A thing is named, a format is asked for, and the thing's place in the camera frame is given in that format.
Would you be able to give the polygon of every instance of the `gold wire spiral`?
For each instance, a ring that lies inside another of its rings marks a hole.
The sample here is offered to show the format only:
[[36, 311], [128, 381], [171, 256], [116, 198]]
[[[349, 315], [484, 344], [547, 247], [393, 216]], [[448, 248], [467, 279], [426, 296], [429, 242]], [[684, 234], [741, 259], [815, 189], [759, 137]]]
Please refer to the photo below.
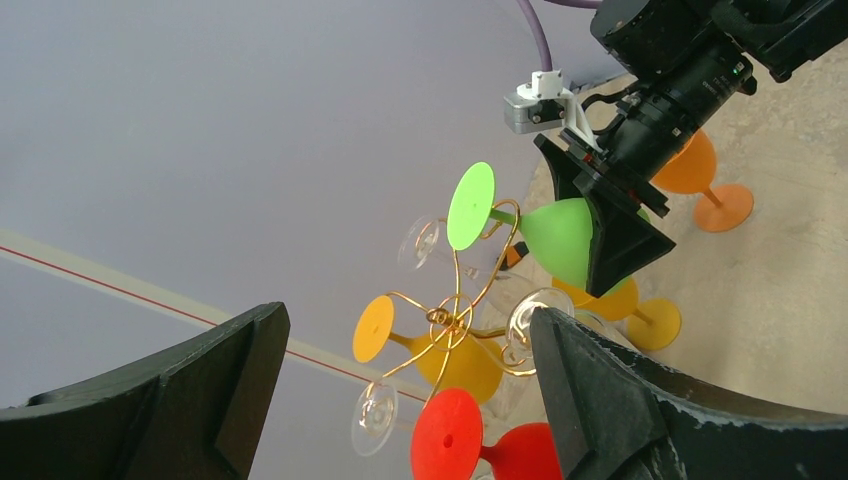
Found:
[[[372, 390], [377, 384], [377, 382], [381, 382], [396, 374], [397, 372], [407, 368], [408, 366], [412, 365], [413, 363], [417, 362], [419, 359], [424, 357], [424, 355], [427, 355], [431, 350], [436, 350], [443, 352], [445, 356], [444, 360], [442, 361], [441, 369], [439, 370], [439, 375], [433, 384], [433, 388], [430, 391], [427, 400], [425, 401], [426, 405], [426, 403], [429, 403], [430, 399], [432, 399], [433, 396], [439, 391], [439, 387], [441, 386], [442, 380], [445, 376], [445, 371], [447, 370], [448, 362], [450, 361], [451, 352], [456, 347], [458, 347], [463, 341], [465, 341], [469, 337], [469, 335], [472, 341], [480, 343], [481, 340], [503, 337], [506, 334], [506, 329], [503, 327], [488, 330], [476, 330], [472, 328], [472, 324], [474, 321], [474, 309], [480, 304], [480, 302], [489, 292], [489, 289], [491, 289], [492, 284], [495, 282], [495, 278], [497, 278], [497, 265], [501, 265], [503, 263], [504, 259], [506, 258], [507, 251], [509, 250], [509, 246], [512, 245], [513, 238], [518, 232], [518, 225], [521, 218], [521, 208], [519, 207], [518, 202], [511, 199], [501, 200], [495, 205], [493, 205], [492, 208], [494, 209], [505, 205], [509, 205], [513, 208], [513, 210], [515, 211], [514, 215], [516, 221], [515, 224], [511, 226], [509, 235], [507, 235], [507, 238], [504, 242], [504, 246], [501, 249], [501, 253], [495, 263], [496, 268], [492, 271], [492, 274], [489, 276], [476, 298], [471, 299], [471, 297], [462, 293], [462, 274], [459, 263], [459, 253], [455, 249], [451, 249], [451, 251], [453, 254], [452, 256], [454, 266], [454, 279], [456, 288], [453, 295], [442, 300], [438, 307], [428, 308], [423, 304], [417, 302], [416, 300], [412, 299], [408, 295], [397, 291], [391, 291], [386, 293], [386, 295], [397, 297], [424, 312], [424, 317], [426, 318], [427, 323], [429, 324], [430, 343], [422, 351], [418, 352], [409, 360], [384, 373], [378, 380], [369, 383], [366, 389], [366, 396], [371, 396]], [[433, 222], [443, 223], [445, 226], [447, 226], [447, 219], [445, 218], [440, 218], [438, 220], [434, 220]], [[419, 248], [421, 246], [421, 242], [425, 240], [425, 233], [433, 225], [433, 222], [427, 223], [421, 229], [421, 232], [419, 232], [418, 237], [415, 240], [416, 249]], [[480, 238], [483, 240], [491, 238], [503, 225], [503, 222], [496, 221], [495, 224], [488, 231], [485, 231], [480, 235]], [[465, 309], [460, 310], [460, 302], [463, 300], [468, 303], [468, 306]], [[446, 306], [451, 302], [453, 303], [452, 308], [446, 308]], [[441, 331], [438, 333], [438, 335], [436, 335], [435, 333], [437, 327], [441, 328]], [[443, 338], [445, 338], [445, 336], [447, 336], [447, 345], [439, 345], [439, 343], [442, 341]], [[515, 377], [527, 377], [535, 375], [535, 369], [515, 369], [515, 367], [519, 367], [524, 364], [526, 359], [516, 359], [514, 354], [509, 351], [510, 349], [508, 347], [508, 345], [503, 346], [501, 348], [500, 355], [493, 353], [485, 347], [482, 348], [482, 350], [485, 351], [487, 355], [489, 355], [490, 359], [495, 363], [495, 365], [498, 366], [498, 368], [500, 368], [504, 373], [508, 375], [512, 375]], [[367, 411], [365, 408], [363, 408], [362, 420], [360, 423], [364, 424], [366, 414]]]

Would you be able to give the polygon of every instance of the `red line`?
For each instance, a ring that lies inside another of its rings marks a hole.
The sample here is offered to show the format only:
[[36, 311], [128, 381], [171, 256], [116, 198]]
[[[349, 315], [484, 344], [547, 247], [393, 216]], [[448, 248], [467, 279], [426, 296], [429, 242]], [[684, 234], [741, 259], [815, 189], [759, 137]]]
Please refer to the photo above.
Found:
[[[53, 264], [53, 263], [50, 263], [50, 262], [47, 262], [47, 261], [41, 260], [40, 258], [35, 258], [35, 257], [33, 257], [33, 256], [31, 256], [31, 255], [27, 255], [27, 254], [25, 254], [25, 253], [23, 253], [23, 252], [18, 252], [18, 251], [16, 251], [16, 250], [12, 250], [11, 248], [4, 247], [4, 246], [2, 246], [2, 245], [0, 245], [0, 250], [2, 250], [2, 251], [4, 251], [4, 252], [8, 252], [8, 253], [10, 253], [10, 254], [12, 254], [12, 255], [15, 255], [15, 256], [18, 256], [18, 257], [24, 258], [24, 259], [29, 260], [29, 261], [31, 261], [31, 262], [38, 263], [39, 265], [43, 265], [43, 266], [45, 266], [45, 267], [52, 268], [52, 269], [54, 269], [54, 270], [58, 270], [58, 271], [60, 271], [60, 272], [62, 272], [62, 273], [65, 273], [65, 274], [68, 274], [68, 275], [71, 275], [71, 276], [77, 277], [77, 278], [82, 279], [82, 280], [85, 280], [85, 281], [87, 281], [87, 282], [91, 282], [91, 283], [94, 283], [94, 284], [96, 284], [96, 285], [100, 285], [101, 287], [105, 287], [105, 288], [108, 288], [108, 289], [110, 289], [110, 290], [114, 290], [114, 291], [116, 291], [116, 292], [118, 292], [118, 293], [122, 293], [122, 294], [124, 294], [124, 295], [127, 295], [127, 296], [129, 296], [129, 297], [135, 298], [135, 299], [137, 299], [137, 300], [141, 300], [142, 302], [146, 302], [146, 303], [149, 303], [149, 304], [151, 304], [151, 305], [155, 305], [155, 306], [157, 306], [157, 307], [159, 307], [159, 308], [164, 308], [165, 310], [168, 310], [168, 311], [171, 311], [171, 312], [174, 312], [174, 313], [178, 313], [178, 314], [180, 314], [180, 315], [184, 315], [184, 316], [186, 316], [186, 317], [188, 317], [188, 318], [191, 318], [191, 319], [193, 319], [193, 320], [197, 320], [198, 322], [205, 323], [206, 325], [209, 325], [209, 326], [212, 326], [212, 327], [217, 327], [217, 326], [218, 326], [218, 324], [217, 324], [217, 323], [215, 323], [215, 322], [213, 322], [213, 321], [211, 321], [211, 320], [207, 320], [207, 319], [205, 319], [205, 318], [198, 317], [197, 315], [193, 315], [193, 314], [191, 314], [191, 313], [185, 312], [185, 311], [183, 311], [183, 310], [180, 310], [180, 309], [178, 309], [178, 308], [172, 307], [172, 306], [170, 306], [170, 305], [166, 305], [166, 304], [164, 304], [164, 303], [157, 302], [156, 300], [153, 300], [152, 298], [144, 297], [144, 296], [139, 295], [139, 294], [137, 294], [137, 293], [130, 292], [129, 290], [126, 290], [126, 289], [123, 289], [123, 288], [120, 288], [120, 287], [116, 287], [115, 285], [108, 284], [108, 283], [106, 283], [106, 282], [104, 282], [104, 281], [102, 281], [102, 280], [98, 280], [98, 279], [96, 279], [96, 278], [89, 277], [88, 275], [83, 275], [82, 273], [75, 272], [75, 271], [73, 271], [73, 270], [69, 270], [69, 269], [67, 269], [67, 268], [65, 268], [65, 267], [61, 267], [61, 266], [59, 266], [59, 265], [56, 265], [56, 264]], [[316, 360], [316, 359], [314, 359], [314, 358], [312, 358], [312, 357], [307, 357], [306, 355], [303, 355], [302, 353], [293, 352], [293, 351], [291, 351], [291, 350], [286, 350], [286, 353], [287, 353], [288, 355], [294, 355], [295, 357], [301, 358], [301, 359], [306, 360], [306, 361], [308, 361], [308, 362], [312, 362], [312, 363], [314, 363], [314, 364], [316, 364], [316, 365], [319, 365], [319, 366], [322, 366], [322, 367], [324, 367], [324, 368], [327, 368], [327, 369], [333, 370], [333, 371], [335, 371], [335, 372], [338, 372], [338, 373], [341, 373], [341, 374], [344, 374], [344, 375], [347, 375], [347, 376], [353, 377], [353, 378], [355, 378], [355, 379], [357, 379], [357, 380], [362, 380], [362, 381], [364, 381], [364, 382], [370, 382], [370, 380], [369, 380], [369, 379], [367, 379], [367, 378], [365, 378], [365, 377], [362, 377], [362, 376], [360, 376], [360, 375], [357, 375], [357, 374], [355, 374], [355, 373], [353, 373], [353, 372], [348, 372], [347, 370], [343, 370], [343, 369], [341, 369], [341, 368], [339, 368], [339, 367], [335, 367], [335, 366], [330, 365], [330, 364], [328, 364], [328, 363], [324, 363], [324, 362], [322, 362], [322, 361], [320, 361], [320, 360]], [[399, 393], [399, 394], [401, 394], [401, 395], [403, 395], [403, 396], [405, 396], [405, 397], [409, 397], [409, 398], [411, 398], [411, 399], [413, 399], [413, 400], [418, 400], [418, 401], [420, 401], [420, 402], [424, 402], [424, 399], [423, 399], [423, 398], [416, 397], [415, 395], [412, 395], [411, 393], [404, 392], [403, 390], [398, 390], [398, 393]]]

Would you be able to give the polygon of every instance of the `black 3d-printed part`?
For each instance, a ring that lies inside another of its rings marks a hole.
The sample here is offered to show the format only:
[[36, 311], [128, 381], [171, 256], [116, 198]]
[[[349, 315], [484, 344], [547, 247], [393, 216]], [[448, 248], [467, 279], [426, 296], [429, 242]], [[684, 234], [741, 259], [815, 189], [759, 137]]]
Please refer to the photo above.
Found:
[[530, 337], [569, 480], [848, 478], [846, 416], [702, 382], [555, 309], [533, 313]]
[[0, 478], [247, 478], [289, 336], [282, 303], [0, 410]]
[[638, 215], [639, 203], [544, 135], [534, 143], [551, 170], [554, 199], [585, 197], [594, 233], [586, 291], [600, 297], [623, 278], [670, 252], [675, 243]]

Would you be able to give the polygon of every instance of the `cup base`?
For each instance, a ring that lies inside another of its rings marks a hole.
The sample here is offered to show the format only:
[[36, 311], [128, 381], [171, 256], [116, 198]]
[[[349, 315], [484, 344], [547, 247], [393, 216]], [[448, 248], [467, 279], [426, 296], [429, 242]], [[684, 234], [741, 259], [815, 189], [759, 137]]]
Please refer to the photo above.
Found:
[[360, 457], [377, 453], [392, 434], [398, 410], [397, 390], [391, 385], [377, 383], [367, 395], [366, 388], [353, 412], [350, 438], [353, 450]]
[[683, 323], [680, 310], [665, 298], [639, 305], [639, 312], [650, 322], [631, 315], [627, 318], [627, 339], [639, 350], [661, 350], [673, 342]]
[[705, 232], [733, 230], [747, 220], [754, 210], [754, 195], [743, 185], [722, 185], [712, 192], [721, 206], [706, 196], [701, 197], [695, 205], [695, 225]]

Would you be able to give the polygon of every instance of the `wall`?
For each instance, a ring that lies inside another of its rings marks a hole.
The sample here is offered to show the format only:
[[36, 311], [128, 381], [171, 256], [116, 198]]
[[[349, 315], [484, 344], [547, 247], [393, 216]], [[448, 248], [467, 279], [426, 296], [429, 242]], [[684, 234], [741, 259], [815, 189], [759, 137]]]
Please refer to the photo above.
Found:
[[[493, 164], [500, 197], [527, 189], [539, 156], [502, 118], [503, 95], [538, 68], [517, 12], [484, 0], [7, 1], [0, 229], [225, 312], [285, 301], [294, 339], [350, 356], [377, 294], [451, 293], [444, 270], [405, 274], [396, 252], [416, 218], [446, 212], [471, 163]], [[592, 52], [555, 57], [580, 78], [608, 63]], [[494, 248], [469, 258], [491, 265]], [[0, 275], [0, 373], [14, 385], [3, 402], [194, 331], [6, 262]], [[401, 333], [422, 327], [399, 314]], [[12, 366], [32, 349], [25, 370]], [[393, 348], [374, 367], [404, 357]], [[348, 405], [355, 387], [325, 393]]]
[[[568, 8], [544, 0], [533, 0], [533, 7], [545, 30], [554, 66], [581, 87], [598, 85], [625, 73], [624, 67], [607, 54], [589, 33], [593, 10]], [[517, 28], [530, 36], [530, 27], [515, 0], [494, 0]], [[527, 42], [527, 55], [534, 55], [533, 42]]]

